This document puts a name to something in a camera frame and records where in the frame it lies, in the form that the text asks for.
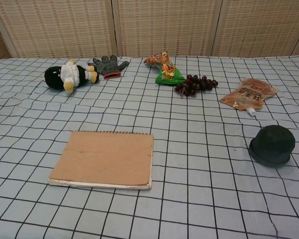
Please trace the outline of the orange spout pouch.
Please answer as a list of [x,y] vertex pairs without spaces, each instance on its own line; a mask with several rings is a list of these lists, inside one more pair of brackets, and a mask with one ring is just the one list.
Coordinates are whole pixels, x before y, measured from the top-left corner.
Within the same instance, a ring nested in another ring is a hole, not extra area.
[[264,100],[274,96],[278,89],[268,83],[253,79],[244,79],[239,87],[224,96],[220,102],[239,111],[246,111],[250,116],[256,115],[256,110],[261,109]]

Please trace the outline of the black and white plush doll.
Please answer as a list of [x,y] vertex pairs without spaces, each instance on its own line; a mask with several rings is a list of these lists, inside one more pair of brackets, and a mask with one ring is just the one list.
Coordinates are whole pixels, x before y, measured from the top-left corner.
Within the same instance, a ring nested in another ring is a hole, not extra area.
[[44,73],[46,84],[55,90],[65,90],[67,94],[73,93],[74,89],[98,82],[99,74],[94,66],[82,67],[75,60],[69,60],[62,66],[53,66]]

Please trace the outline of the grey knitted work glove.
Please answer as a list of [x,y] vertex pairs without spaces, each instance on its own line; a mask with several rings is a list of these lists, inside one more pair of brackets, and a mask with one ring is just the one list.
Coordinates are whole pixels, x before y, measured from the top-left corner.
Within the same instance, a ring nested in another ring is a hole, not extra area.
[[118,64],[117,56],[111,55],[102,56],[101,60],[93,58],[93,62],[88,63],[89,66],[93,66],[98,74],[103,75],[105,80],[118,78],[121,76],[121,72],[129,65],[129,61],[123,61]]

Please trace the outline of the green snack packet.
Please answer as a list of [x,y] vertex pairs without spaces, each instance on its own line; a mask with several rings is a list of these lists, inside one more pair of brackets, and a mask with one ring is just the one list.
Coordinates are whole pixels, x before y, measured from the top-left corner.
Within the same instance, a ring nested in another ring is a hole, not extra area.
[[181,72],[172,64],[163,63],[159,75],[155,79],[156,84],[177,85],[185,82]]

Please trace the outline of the dark red grape bunch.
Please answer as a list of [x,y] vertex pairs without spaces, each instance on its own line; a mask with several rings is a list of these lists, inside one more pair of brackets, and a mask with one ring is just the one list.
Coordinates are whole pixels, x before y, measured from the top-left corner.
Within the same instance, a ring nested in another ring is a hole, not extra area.
[[214,79],[209,79],[207,76],[199,78],[197,75],[187,75],[185,82],[174,87],[174,91],[181,96],[195,96],[196,93],[211,91],[218,86],[218,82]]

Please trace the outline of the blue checkered tablecloth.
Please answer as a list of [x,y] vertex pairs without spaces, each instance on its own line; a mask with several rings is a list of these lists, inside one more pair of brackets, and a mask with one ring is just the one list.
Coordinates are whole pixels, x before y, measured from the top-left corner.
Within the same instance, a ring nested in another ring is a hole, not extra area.
[[[65,59],[0,60],[0,239],[299,239],[299,57],[172,61],[218,87],[181,97],[131,58],[68,96],[44,82]],[[255,116],[220,102],[246,78],[278,89]],[[268,125],[295,137],[282,167],[249,155]],[[152,188],[50,186],[75,130],[153,134]]]

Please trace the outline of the orange snack packet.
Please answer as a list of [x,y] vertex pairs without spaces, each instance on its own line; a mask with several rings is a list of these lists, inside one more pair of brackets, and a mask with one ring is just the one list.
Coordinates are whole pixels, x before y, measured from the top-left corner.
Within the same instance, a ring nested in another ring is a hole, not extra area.
[[146,58],[144,60],[144,63],[152,66],[157,66],[162,70],[167,68],[173,68],[173,64],[169,58],[167,51],[163,51],[159,54],[155,54]]

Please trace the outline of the brown cover spiral notebook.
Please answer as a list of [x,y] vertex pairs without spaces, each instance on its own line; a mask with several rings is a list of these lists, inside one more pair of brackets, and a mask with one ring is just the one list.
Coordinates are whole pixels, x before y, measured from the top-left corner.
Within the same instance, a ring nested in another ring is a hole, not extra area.
[[74,131],[48,184],[148,190],[154,136],[124,131]]

